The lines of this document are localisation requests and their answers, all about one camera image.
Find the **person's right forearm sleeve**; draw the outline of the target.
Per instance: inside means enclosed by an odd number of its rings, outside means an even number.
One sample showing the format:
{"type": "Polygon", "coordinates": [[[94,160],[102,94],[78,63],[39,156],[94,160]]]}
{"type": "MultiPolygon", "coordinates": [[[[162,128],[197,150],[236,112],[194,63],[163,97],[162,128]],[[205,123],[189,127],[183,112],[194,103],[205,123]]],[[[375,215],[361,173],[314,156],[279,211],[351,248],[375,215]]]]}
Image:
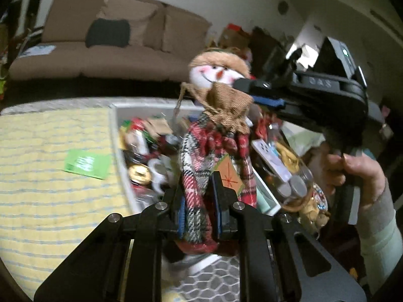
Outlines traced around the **person's right forearm sleeve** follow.
{"type": "Polygon", "coordinates": [[[389,184],[371,207],[359,211],[357,231],[370,292],[375,294],[402,258],[402,234],[389,184]]]}

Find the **person's right hand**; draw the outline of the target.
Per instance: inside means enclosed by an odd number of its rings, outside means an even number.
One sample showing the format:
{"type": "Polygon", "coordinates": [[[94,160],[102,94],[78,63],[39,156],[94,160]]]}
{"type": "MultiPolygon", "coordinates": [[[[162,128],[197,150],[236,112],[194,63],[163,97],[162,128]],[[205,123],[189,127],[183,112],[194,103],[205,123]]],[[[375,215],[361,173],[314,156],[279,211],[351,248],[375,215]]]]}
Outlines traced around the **person's right hand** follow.
{"type": "Polygon", "coordinates": [[[324,192],[330,196],[336,187],[346,182],[346,175],[362,180],[360,208],[369,209],[382,195],[386,187],[386,178],[380,164],[366,155],[350,156],[343,154],[325,154],[322,157],[322,179],[324,192]]]}

